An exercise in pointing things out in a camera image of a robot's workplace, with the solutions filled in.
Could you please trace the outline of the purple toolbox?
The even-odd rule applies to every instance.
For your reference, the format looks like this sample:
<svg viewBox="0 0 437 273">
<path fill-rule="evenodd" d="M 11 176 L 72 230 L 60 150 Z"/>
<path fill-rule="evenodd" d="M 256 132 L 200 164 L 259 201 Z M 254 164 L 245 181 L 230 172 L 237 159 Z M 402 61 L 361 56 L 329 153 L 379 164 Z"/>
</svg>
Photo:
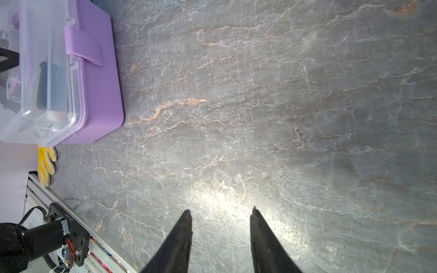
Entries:
<svg viewBox="0 0 437 273">
<path fill-rule="evenodd" d="M 91 1 L 1 2 L 1 140 L 94 142 L 124 123 L 110 16 Z"/>
</svg>

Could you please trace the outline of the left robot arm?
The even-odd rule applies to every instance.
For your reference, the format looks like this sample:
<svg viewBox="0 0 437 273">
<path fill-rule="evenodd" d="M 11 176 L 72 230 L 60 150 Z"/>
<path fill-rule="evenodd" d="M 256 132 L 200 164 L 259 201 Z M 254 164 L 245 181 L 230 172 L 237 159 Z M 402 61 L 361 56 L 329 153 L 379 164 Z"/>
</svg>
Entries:
<svg viewBox="0 0 437 273">
<path fill-rule="evenodd" d="M 87 118 L 83 64 L 76 56 L 66 64 L 42 61 L 32 76 L 34 89 L 22 87 L 21 107 L 1 130 L 1 141 L 53 148 L 78 133 Z M 72 253 L 81 249 L 72 261 L 83 265 L 89 233 L 57 203 L 43 212 L 43 218 L 46 223 L 32 229 L 22 223 L 1 224 L 1 272 L 21 272 L 32 260 L 63 245 Z"/>
</svg>

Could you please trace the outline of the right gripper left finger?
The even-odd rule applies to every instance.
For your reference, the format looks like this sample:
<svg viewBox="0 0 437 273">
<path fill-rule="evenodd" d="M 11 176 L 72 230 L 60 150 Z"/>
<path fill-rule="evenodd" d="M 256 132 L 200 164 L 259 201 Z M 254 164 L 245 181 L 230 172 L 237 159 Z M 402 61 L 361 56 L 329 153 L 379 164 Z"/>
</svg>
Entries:
<svg viewBox="0 0 437 273">
<path fill-rule="evenodd" d="M 187 273 L 192 246 L 192 216 L 185 210 L 141 273 Z"/>
</svg>

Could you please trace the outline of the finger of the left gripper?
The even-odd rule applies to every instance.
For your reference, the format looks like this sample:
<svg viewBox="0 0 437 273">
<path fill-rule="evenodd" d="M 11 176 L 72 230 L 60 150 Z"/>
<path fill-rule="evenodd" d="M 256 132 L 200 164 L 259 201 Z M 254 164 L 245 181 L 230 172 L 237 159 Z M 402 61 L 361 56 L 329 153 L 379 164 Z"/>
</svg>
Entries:
<svg viewBox="0 0 437 273">
<path fill-rule="evenodd" d="M 4 60 L 1 60 L 1 64 L 0 64 L 1 73 L 19 66 L 20 55 L 18 52 L 1 47 L 0 54 L 1 57 L 5 58 Z"/>
</svg>

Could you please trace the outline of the yellow rubber glove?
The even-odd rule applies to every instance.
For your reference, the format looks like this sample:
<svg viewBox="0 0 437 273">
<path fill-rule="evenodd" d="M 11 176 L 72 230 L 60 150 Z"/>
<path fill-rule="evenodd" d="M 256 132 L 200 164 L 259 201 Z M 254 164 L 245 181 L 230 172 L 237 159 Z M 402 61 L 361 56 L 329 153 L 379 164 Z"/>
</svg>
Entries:
<svg viewBox="0 0 437 273">
<path fill-rule="evenodd" d="M 42 187 L 51 184 L 51 176 L 56 173 L 55 162 L 58 154 L 55 148 L 46 148 L 38 145 L 38 178 Z"/>
</svg>

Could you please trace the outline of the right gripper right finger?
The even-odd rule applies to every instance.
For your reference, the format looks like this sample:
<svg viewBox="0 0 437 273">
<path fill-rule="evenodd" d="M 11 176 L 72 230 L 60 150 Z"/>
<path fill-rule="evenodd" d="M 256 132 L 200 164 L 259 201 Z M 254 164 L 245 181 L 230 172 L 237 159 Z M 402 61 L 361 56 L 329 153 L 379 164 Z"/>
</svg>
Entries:
<svg viewBox="0 0 437 273">
<path fill-rule="evenodd" d="M 256 207 L 250 215 L 250 243 L 255 273 L 302 273 Z"/>
</svg>

